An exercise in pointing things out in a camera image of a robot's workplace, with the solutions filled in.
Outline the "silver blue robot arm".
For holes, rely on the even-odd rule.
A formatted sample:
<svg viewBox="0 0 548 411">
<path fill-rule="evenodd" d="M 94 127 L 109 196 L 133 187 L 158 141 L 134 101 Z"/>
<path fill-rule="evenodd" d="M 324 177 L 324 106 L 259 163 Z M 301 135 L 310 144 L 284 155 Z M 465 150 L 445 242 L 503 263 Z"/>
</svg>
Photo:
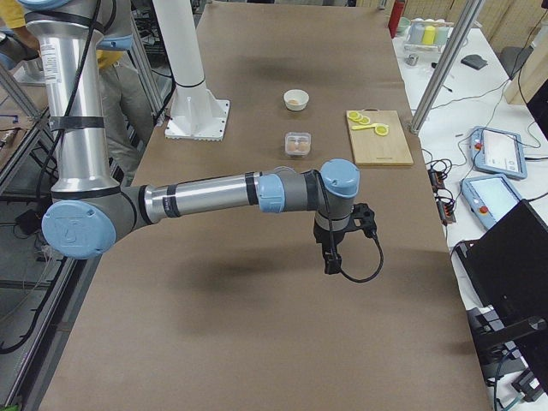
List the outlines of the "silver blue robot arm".
<svg viewBox="0 0 548 411">
<path fill-rule="evenodd" d="M 313 211 L 313 234 L 326 261 L 349 232 L 360 173 L 344 159 L 320 170 L 289 168 L 156 188 L 123 188 L 110 174 L 115 160 L 133 176 L 139 153 L 127 126 L 148 140 L 152 115 L 146 97 L 104 102 L 97 51 L 126 51 L 132 44 L 126 1 L 25 1 L 29 32 L 38 40 L 45 72 L 58 179 L 41 227 L 47 242 L 74 259 L 90 259 L 129 233 L 194 213 L 257 206 L 263 212 Z"/>
</svg>

